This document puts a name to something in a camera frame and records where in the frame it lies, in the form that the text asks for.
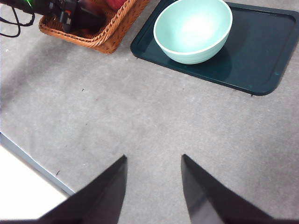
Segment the red object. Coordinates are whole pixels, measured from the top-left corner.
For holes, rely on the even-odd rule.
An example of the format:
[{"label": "red object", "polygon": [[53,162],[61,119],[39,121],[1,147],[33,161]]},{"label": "red object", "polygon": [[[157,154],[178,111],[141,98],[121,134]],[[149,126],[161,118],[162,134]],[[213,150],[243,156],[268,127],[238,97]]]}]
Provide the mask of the red object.
[{"label": "red object", "polygon": [[88,11],[90,11],[91,13],[95,14],[95,15],[104,15],[103,10],[101,9],[101,7],[96,4],[94,1],[90,1],[90,0],[80,0],[78,1],[79,5],[82,8],[87,9]]},{"label": "red object", "polygon": [[126,0],[105,0],[105,2],[112,8],[114,11],[117,11],[121,8]]},{"label": "red object", "polygon": [[[100,16],[102,18],[105,18],[105,14],[102,10],[102,8],[96,4],[94,1],[91,0],[79,0],[78,4],[82,7],[85,8],[86,10],[90,11],[91,13]],[[81,31],[83,33],[88,33],[88,34],[92,34],[92,33],[96,33],[98,32],[98,30],[100,29],[100,27],[90,27],[90,28],[85,28],[85,29],[81,29]]]}]

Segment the bowl rim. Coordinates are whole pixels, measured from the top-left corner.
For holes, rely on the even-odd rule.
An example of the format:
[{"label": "bowl rim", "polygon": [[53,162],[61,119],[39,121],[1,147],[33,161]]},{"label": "bowl rim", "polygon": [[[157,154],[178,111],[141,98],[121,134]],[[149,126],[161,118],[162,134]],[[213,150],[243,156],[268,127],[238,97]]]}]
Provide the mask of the bowl rim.
[{"label": "bowl rim", "polygon": [[179,51],[170,50],[170,49],[164,47],[164,46],[160,43],[160,41],[158,40],[158,38],[157,38],[157,36],[156,36],[156,26],[157,26],[157,23],[158,23],[160,17],[165,13],[166,10],[168,10],[170,7],[172,7],[172,6],[175,5],[175,4],[178,4],[178,3],[181,2],[181,1],[185,1],[185,0],[177,0],[177,1],[173,2],[173,3],[171,3],[168,7],[166,7],[166,8],[160,13],[160,15],[157,17],[157,19],[156,19],[156,21],[155,21],[154,30],[153,30],[154,38],[155,38],[157,44],[158,44],[163,50],[165,50],[165,51],[167,51],[167,52],[170,52],[170,53],[173,53],[173,54],[176,54],[176,55],[191,55],[191,54],[197,54],[197,53],[201,53],[201,52],[204,52],[204,51],[207,51],[207,50],[213,48],[214,46],[216,46],[217,44],[219,44],[219,43],[220,43],[220,42],[221,42],[221,41],[222,41],[222,40],[229,34],[230,29],[231,29],[232,24],[233,24],[233,14],[232,14],[232,10],[230,9],[230,7],[228,6],[228,4],[227,4],[225,1],[223,1],[223,0],[217,0],[217,1],[221,2],[222,4],[224,4],[224,6],[228,9],[228,12],[229,12],[229,18],[230,18],[230,23],[229,23],[229,26],[228,26],[226,32],[224,33],[224,35],[223,35],[221,38],[219,38],[218,41],[216,41],[215,43],[211,44],[210,46],[208,46],[208,47],[206,47],[206,48],[203,48],[203,49],[200,49],[200,50],[196,50],[196,51],[189,51],[189,52],[179,52]]}]

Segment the black device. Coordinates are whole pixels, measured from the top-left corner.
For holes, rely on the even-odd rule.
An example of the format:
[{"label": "black device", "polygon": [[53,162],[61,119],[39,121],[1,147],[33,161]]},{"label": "black device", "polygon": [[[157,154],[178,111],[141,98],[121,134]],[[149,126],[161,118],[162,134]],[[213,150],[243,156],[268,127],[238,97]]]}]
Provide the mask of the black device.
[{"label": "black device", "polygon": [[[63,30],[66,33],[82,28],[100,27],[105,23],[104,16],[96,15],[81,7],[78,0],[0,0],[0,3],[12,7],[17,22],[9,22],[3,18],[1,18],[0,21],[18,25],[19,28],[20,26],[32,25],[35,17],[34,13],[41,15],[55,15],[62,23]],[[32,14],[32,20],[30,23],[19,23],[14,8],[20,9],[28,14]]]}]

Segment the green light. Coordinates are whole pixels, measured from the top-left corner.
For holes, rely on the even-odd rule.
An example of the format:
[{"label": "green light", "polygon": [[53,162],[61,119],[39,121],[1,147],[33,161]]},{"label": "green light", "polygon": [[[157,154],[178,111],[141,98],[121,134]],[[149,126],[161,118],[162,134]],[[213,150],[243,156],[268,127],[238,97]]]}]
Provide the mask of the green light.
[{"label": "green light", "polygon": [[30,4],[30,1],[29,0],[26,0],[28,2],[28,4],[30,5],[30,7],[32,8],[32,5]]}]

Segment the white surface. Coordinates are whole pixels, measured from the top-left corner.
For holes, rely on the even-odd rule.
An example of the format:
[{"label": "white surface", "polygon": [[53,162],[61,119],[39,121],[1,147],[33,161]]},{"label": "white surface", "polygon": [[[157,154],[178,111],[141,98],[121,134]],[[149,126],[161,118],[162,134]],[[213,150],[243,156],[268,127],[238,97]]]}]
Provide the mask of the white surface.
[{"label": "white surface", "polygon": [[0,177],[0,219],[39,218],[66,199],[66,195],[2,146]]}]

